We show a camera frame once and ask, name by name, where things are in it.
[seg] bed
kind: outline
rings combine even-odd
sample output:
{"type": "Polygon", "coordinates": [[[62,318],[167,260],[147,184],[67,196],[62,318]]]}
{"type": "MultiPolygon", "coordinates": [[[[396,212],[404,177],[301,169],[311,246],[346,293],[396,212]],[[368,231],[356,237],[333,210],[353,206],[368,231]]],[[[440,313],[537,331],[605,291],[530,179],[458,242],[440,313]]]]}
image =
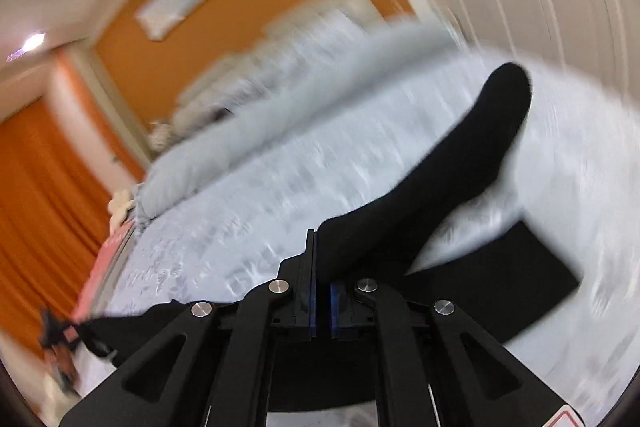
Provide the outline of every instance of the bed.
{"type": "MultiPolygon", "coordinates": [[[[582,283],[507,348],[596,426],[640,365],[640,112],[579,71],[515,58],[533,85],[524,131],[497,184],[447,219],[414,269],[524,216],[582,283]]],[[[436,16],[393,22],[201,128],[160,156],[138,192],[141,233],[106,311],[241,299],[303,250],[306,229],[392,188],[513,59],[466,47],[436,16]]],[[[81,393],[110,371],[88,360],[81,393]]],[[[375,425],[375,407],[270,414],[268,425],[356,420],[375,425]]]]}

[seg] triangular cutout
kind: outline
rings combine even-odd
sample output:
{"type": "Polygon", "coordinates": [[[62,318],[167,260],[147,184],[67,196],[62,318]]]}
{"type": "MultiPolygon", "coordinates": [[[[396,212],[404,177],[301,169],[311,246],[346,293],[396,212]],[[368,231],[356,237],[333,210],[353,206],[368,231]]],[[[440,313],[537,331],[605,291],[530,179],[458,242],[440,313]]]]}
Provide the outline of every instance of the triangular cutout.
{"type": "Polygon", "coordinates": [[[497,400],[522,386],[522,382],[494,359],[470,334],[462,333],[460,340],[478,376],[482,392],[488,400],[497,400]]]}
{"type": "Polygon", "coordinates": [[[162,346],[143,363],[135,374],[124,382],[124,390],[145,401],[158,402],[186,338],[185,335],[178,335],[162,346]]]}

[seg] light fixture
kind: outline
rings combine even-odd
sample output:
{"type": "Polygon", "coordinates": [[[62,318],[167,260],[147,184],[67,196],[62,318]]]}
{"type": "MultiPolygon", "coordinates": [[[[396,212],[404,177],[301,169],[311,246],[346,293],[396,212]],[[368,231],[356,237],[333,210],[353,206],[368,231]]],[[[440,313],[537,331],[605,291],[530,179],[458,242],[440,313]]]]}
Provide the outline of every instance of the light fixture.
{"type": "Polygon", "coordinates": [[[34,51],[34,49],[42,45],[42,43],[44,42],[44,37],[45,37],[44,33],[34,33],[33,35],[30,35],[24,41],[24,44],[22,45],[22,47],[18,51],[15,51],[11,55],[9,55],[6,58],[6,61],[11,62],[12,60],[15,60],[18,57],[22,57],[27,52],[34,51]]]}
{"type": "Polygon", "coordinates": [[[44,33],[36,33],[30,36],[28,39],[24,41],[22,46],[22,50],[24,52],[30,52],[36,49],[39,45],[44,42],[44,33]]]}

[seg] orange wall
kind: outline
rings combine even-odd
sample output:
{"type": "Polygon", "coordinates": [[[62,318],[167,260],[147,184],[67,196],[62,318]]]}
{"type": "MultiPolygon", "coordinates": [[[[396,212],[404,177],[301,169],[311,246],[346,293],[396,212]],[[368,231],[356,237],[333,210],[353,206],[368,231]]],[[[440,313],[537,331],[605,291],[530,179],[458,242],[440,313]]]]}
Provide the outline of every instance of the orange wall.
{"type": "MultiPolygon", "coordinates": [[[[261,28],[302,0],[207,0],[163,42],[148,40],[134,14],[146,0],[129,0],[97,43],[114,83],[143,123],[171,114],[184,86],[229,51],[242,51],[261,28]]],[[[384,14],[390,0],[373,0],[384,14]]],[[[410,10],[407,0],[396,0],[410,10]]]]}

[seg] pink fabric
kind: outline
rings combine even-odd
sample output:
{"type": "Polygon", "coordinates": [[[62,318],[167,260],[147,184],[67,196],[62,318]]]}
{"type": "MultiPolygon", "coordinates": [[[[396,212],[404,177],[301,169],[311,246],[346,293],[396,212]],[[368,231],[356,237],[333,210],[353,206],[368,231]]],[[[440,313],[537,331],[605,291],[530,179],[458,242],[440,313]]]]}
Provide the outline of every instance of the pink fabric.
{"type": "Polygon", "coordinates": [[[133,221],[125,221],[100,247],[89,279],[84,283],[78,297],[78,303],[71,315],[71,320],[74,322],[81,322],[89,317],[91,304],[94,301],[95,293],[98,291],[100,282],[102,282],[103,277],[111,266],[113,257],[116,255],[118,248],[132,226],[133,221]]]}

